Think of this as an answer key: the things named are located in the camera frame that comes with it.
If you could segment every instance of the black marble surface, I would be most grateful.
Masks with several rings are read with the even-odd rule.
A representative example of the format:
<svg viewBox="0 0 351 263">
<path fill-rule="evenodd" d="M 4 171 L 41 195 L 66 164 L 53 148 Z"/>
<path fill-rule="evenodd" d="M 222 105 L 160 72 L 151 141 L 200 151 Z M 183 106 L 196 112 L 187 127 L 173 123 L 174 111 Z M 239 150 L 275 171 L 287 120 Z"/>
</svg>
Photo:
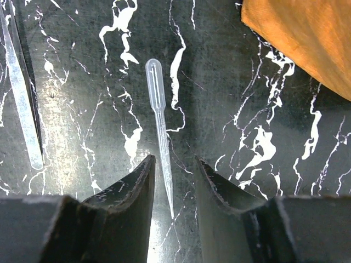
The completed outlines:
<svg viewBox="0 0 351 263">
<path fill-rule="evenodd" d="M 248 192 L 348 194 L 351 103 L 240 21 L 232 0 L 14 2 L 45 158 L 32 170 L 0 46 L 0 189 L 79 200 L 158 160 L 149 262 L 201 262 L 194 155 Z M 171 220 L 145 63 L 164 73 Z"/>
</svg>

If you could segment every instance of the cloth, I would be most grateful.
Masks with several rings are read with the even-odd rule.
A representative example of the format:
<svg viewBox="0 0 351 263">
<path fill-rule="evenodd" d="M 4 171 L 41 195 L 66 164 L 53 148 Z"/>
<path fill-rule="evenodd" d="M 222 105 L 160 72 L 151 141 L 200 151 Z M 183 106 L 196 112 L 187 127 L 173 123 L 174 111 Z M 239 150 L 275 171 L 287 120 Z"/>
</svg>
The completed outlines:
<svg viewBox="0 0 351 263">
<path fill-rule="evenodd" d="M 351 0 L 244 0 L 241 20 L 351 100 Z"/>
</svg>

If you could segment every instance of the silver tweezers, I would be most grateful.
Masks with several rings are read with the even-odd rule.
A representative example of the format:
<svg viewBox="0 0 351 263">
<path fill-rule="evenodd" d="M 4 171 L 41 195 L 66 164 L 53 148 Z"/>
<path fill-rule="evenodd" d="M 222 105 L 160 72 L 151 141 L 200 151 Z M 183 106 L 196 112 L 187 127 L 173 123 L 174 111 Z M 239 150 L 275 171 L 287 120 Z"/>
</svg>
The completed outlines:
<svg viewBox="0 0 351 263">
<path fill-rule="evenodd" d="M 6 64 L 15 98 L 18 116 L 26 142 L 31 167 L 41 170 L 44 167 L 40 144 L 39 120 L 36 117 L 36 103 L 33 99 L 31 81 L 29 78 L 25 58 L 23 55 L 12 2 L 9 1 L 11 14 L 11 31 L 7 28 L 4 11 L 0 5 L 0 19 L 6 49 Z"/>
</svg>

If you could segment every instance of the clear plastic dropper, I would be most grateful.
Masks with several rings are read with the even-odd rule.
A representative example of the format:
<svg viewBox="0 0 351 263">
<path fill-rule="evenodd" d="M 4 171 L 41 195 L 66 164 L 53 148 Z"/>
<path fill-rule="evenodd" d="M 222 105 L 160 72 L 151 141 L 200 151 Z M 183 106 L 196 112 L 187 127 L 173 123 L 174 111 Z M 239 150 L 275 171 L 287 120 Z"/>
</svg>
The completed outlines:
<svg viewBox="0 0 351 263">
<path fill-rule="evenodd" d="M 165 180 L 165 187 L 171 209 L 171 217 L 174 219 L 173 208 L 173 181 L 171 171 L 171 160 L 169 158 L 168 137 L 165 122 L 165 89 L 163 86 L 162 66 L 157 59 L 150 59 L 146 65 L 146 78 L 148 80 L 151 108 L 155 112 L 158 145 L 160 147 L 160 158 Z"/>
</svg>

